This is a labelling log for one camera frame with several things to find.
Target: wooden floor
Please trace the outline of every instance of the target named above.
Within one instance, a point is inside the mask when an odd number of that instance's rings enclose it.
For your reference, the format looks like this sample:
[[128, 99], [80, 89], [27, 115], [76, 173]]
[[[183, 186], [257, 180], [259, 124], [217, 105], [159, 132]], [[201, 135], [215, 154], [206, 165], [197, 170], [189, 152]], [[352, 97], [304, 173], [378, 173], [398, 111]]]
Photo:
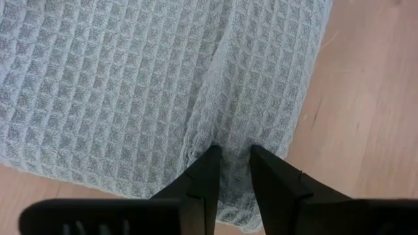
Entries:
[[[418, 196], [417, 0], [334, 0], [287, 160], [350, 196]], [[114, 197], [3, 166], [0, 189], [2, 234], [44, 198]]]

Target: black object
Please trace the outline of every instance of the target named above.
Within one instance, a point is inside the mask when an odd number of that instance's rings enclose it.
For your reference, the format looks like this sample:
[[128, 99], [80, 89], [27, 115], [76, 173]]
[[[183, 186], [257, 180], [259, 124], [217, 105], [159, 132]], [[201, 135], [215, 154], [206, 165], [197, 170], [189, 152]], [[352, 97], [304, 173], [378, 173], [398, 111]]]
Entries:
[[[22, 235], [214, 233], [221, 148], [208, 149], [149, 200], [47, 200], [20, 217]], [[266, 234], [418, 234], [418, 200], [363, 200], [319, 183], [261, 146], [251, 176]]]

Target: waffle knit blanket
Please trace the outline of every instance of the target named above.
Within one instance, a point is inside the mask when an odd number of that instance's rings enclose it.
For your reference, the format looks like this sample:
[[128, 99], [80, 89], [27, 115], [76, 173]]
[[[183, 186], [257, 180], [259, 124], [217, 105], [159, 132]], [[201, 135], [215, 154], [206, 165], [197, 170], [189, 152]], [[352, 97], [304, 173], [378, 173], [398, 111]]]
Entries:
[[2, 0], [0, 163], [132, 198], [223, 148], [217, 218], [261, 227], [249, 147], [285, 157], [331, 0]]

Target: waffle texture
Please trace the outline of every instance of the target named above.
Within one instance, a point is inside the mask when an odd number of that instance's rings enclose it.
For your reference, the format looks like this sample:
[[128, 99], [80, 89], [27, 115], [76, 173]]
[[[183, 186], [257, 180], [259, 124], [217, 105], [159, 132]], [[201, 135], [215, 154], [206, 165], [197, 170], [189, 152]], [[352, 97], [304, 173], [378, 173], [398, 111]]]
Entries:
[[285, 157], [331, 0], [0, 2], [0, 163], [135, 198], [223, 148], [218, 219], [261, 227], [249, 147]]

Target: black plastic part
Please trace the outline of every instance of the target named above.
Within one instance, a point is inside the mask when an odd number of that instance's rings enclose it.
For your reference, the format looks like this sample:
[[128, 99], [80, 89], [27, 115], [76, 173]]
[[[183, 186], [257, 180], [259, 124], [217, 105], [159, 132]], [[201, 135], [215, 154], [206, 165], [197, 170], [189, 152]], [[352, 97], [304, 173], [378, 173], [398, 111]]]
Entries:
[[349, 198], [261, 146], [250, 166], [267, 235], [418, 234], [418, 200]]
[[55, 199], [26, 208], [22, 235], [214, 234], [221, 148], [212, 146], [149, 200]]

